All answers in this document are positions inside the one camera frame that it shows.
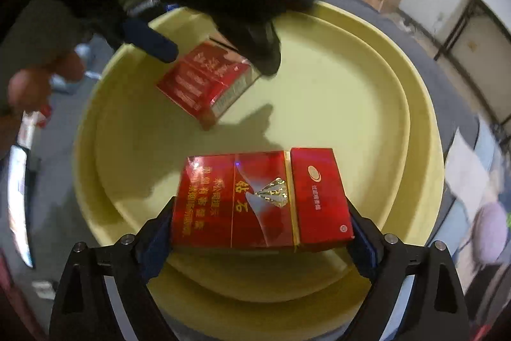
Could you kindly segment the person's left hand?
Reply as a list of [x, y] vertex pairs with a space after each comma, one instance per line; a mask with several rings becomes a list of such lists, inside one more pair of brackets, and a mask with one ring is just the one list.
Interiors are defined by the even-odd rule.
[[26, 68], [14, 74], [7, 88], [9, 110], [1, 113], [1, 159], [3, 159], [17, 138], [25, 112], [38, 112], [49, 103], [50, 80], [54, 74], [67, 81], [80, 81], [85, 66], [76, 52], [66, 55], [42, 67]]

